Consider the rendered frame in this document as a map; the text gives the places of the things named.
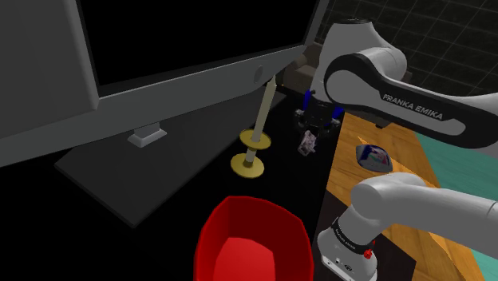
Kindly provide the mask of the small pale clear object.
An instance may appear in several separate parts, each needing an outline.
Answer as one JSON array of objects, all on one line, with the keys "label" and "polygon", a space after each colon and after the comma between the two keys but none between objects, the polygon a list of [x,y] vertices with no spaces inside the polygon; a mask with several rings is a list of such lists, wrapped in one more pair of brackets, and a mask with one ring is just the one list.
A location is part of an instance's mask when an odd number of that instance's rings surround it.
[{"label": "small pale clear object", "polygon": [[317,137],[310,130],[306,130],[298,146],[298,152],[303,156],[315,153],[316,140]]}]

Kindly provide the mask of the brown sofa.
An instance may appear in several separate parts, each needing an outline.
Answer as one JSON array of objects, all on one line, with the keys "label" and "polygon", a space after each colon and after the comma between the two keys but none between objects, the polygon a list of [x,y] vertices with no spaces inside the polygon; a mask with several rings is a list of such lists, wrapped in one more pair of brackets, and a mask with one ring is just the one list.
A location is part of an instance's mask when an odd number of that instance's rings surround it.
[{"label": "brown sofa", "polygon": [[304,94],[310,89],[318,68],[322,45],[314,42],[294,59],[283,71],[282,84],[297,93]]}]

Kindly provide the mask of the cream candle in gold candlestick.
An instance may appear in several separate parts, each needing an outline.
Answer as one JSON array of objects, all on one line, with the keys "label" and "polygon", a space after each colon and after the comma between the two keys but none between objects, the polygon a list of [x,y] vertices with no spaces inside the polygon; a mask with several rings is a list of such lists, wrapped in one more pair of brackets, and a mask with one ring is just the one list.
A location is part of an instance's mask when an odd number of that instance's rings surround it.
[{"label": "cream candle in gold candlestick", "polygon": [[263,174],[264,164],[255,154],[257,151],[267,149],[271,146],[271,139],[263,132],[263,126],[271,108],[275,90],[275,77],[272,77],[266,85],[255,127],[253,129],[244,129],[239,134],[239,139],[247,146],[247,151],[232,157],[231,168],[237,175],[243,178],[252,179]]}]

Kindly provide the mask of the blue grey rounded object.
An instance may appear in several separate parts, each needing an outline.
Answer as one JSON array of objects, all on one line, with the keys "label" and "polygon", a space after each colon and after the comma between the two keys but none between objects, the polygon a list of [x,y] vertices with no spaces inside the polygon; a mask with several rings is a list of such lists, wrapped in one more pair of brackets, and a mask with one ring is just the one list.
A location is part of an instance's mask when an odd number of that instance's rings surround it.
[{"label": "blue grey rounded object", "polygon": [[373,144],[361,144],[355,149],[358,164],[372,172],[389,173],[393,164],[387,151]]}]

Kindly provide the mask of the red bowl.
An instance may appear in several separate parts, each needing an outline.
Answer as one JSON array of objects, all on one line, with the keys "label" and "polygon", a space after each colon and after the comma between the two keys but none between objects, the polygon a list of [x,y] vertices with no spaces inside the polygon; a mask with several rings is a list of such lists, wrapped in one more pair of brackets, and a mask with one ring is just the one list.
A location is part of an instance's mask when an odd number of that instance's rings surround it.
[{"label": "red bowl", "polygon": [[250,196],[228,196],[201,228],[193,281],[313,281],[303,222],[285,208]]}]

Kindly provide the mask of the large grey computer monitor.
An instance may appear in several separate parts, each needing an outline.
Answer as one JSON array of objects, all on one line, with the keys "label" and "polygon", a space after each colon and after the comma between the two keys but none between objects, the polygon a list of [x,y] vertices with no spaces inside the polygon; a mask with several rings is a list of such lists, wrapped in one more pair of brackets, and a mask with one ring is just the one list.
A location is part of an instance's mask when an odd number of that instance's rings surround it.
[{"label": "large grey computer monitor", "polygon": [[0,0],[0,187],[26,160],[258,89],[328,0]]}]

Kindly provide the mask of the teal rug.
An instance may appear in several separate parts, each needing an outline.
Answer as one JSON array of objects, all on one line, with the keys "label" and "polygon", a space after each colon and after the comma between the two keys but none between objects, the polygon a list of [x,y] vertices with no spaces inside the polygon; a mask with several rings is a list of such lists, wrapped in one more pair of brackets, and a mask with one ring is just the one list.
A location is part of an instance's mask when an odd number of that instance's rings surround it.
[{"label": "teal rug", "polygon": [[[498,160],[417,134],[442,188],[498,202]],[[465,281],[498,281],[498,259],[434,235]]]}]

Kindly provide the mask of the black desk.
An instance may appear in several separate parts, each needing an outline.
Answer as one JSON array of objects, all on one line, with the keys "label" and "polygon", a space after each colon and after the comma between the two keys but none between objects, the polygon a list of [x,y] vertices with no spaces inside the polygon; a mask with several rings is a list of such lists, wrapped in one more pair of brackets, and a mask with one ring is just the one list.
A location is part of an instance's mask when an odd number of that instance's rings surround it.
[{"label": "black desk", "polygon": [[302,99],[277,93],[264,172],[242,178],[230,162],[262,95],[164,120],[145,148],[119,134],[0,168],[0,281],[194,281],[200,230],[227,196],[278,204],[313,235],[339,131],[301,155]]}]

